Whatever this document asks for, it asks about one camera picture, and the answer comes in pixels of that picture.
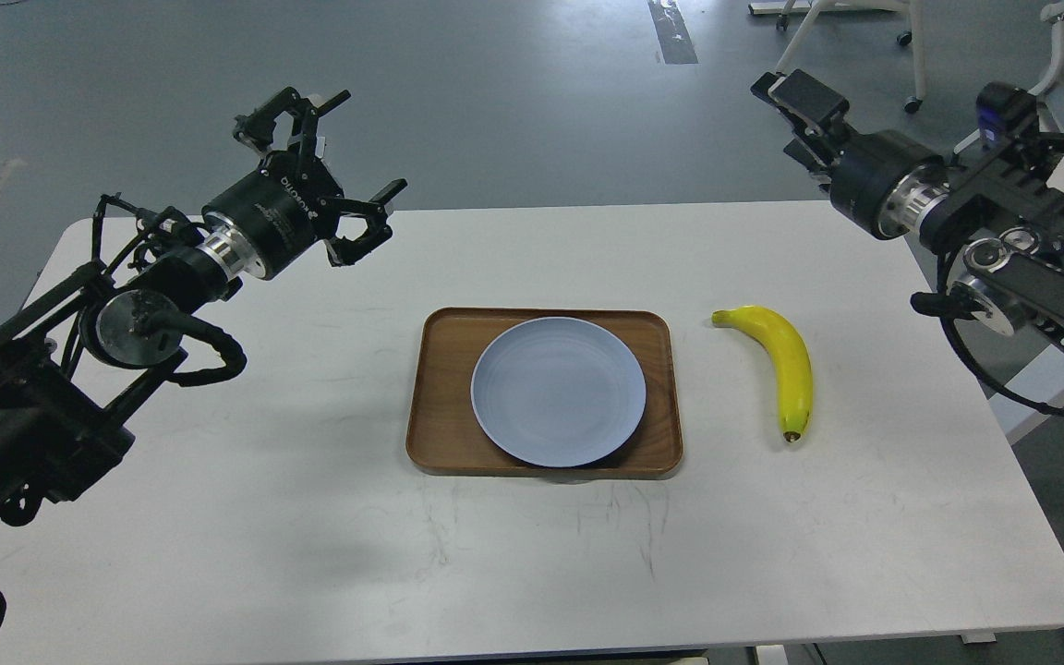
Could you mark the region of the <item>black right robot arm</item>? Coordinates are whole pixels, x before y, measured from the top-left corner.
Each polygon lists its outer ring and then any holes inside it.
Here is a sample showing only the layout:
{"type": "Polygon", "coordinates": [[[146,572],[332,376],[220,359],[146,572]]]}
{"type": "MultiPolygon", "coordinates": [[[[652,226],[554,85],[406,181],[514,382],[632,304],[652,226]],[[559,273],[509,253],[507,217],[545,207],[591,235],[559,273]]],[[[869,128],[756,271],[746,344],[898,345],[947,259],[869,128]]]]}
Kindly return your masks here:
{"type": "Polygon", "coordinates": [[[937,260],[935,290],[911,303],[940,320],[963,366],[1013,403],[1064,417],[1064,408],[994,379],[957,328],[975,320],[1004,336],[1032,328],[1064,354],[1064,192],[1048,184],[1064,134],[1040,129],[1037,97],[987,84],[976,100],[981,156],[963,165],[899,131],[858,131],[846,122],[848,101],[802,70],[763,73],[750,90],[789,123],[786,155],[832,207],[875,239],[915,236],[937,260]]]}

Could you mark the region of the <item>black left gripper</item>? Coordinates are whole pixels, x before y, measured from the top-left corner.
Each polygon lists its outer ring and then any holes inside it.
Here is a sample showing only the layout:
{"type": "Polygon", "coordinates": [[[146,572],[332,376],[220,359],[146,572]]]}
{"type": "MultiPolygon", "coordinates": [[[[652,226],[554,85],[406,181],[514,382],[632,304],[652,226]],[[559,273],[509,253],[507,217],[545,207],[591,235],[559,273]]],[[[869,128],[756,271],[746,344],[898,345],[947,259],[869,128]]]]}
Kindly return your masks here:
{"type": "Polygon", "coordinates": [[[406,189],[405,178],[395,178],[369,200],[352,200],[343,197],[336,178],[317,161],[320,120],[350,98],[351,92],[342,90],[316,104],[286,87],[234,118],[233,139],[252,149],[261,164],[201,211],[210,230],[201,249],[220,262],[231,281],[242,272],[270,281],[320,240],[330,264],[347,268],[393,238],[390,203],[406,189]],[[283,115],[292,119],[290,139],[275,149],[283,115]],[[270,159],[275,154],[293,159],[270,159]],[[340,236],[343,219],[362,222],[362,232],[355,238],[340,236]]]}

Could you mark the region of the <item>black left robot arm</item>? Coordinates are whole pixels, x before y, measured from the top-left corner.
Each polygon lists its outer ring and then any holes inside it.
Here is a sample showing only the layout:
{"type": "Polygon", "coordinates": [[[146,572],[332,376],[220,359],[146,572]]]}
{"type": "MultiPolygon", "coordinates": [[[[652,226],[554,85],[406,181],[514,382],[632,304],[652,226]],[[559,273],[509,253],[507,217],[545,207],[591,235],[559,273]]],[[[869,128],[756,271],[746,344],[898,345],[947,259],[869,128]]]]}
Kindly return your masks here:
{"type": "Polygon", "coordinates": [[[165,384],[235,379],[245,350],[200,307],[242,278],[270,281],[312,246],[334,268],[392,238],[389,182],[348,198],[320,156],[320,120],[349,100],[316,103],[292,87],[234,121],[257,167],[202,207],[153,211],[104,194],[89,259],[0,325],[0,521],[24,526],[44,502],[71,502],[134,445],[127,421],[165,384]]]}

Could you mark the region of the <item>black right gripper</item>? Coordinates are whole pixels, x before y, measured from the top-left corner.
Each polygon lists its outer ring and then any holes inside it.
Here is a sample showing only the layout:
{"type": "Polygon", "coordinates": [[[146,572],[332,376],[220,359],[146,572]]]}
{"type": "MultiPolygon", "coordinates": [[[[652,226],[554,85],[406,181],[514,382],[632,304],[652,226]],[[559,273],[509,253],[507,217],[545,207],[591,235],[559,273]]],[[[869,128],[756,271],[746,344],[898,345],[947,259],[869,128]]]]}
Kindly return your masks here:
{"type": "Polygon", "coordinates": [[[887,211],[890,195],[916,170],[940,172],[940,155],[894,130],[857,132],[839,148],[831,139],[850,135],[846,114],[851,105],[843,94],[802,70],[763,73],[751,93],[802,136],[786,143],[782,152],[812,180],[830,181],[832,207],[878,240],[899,238],[909,231],[895,211],[887,211]]]}

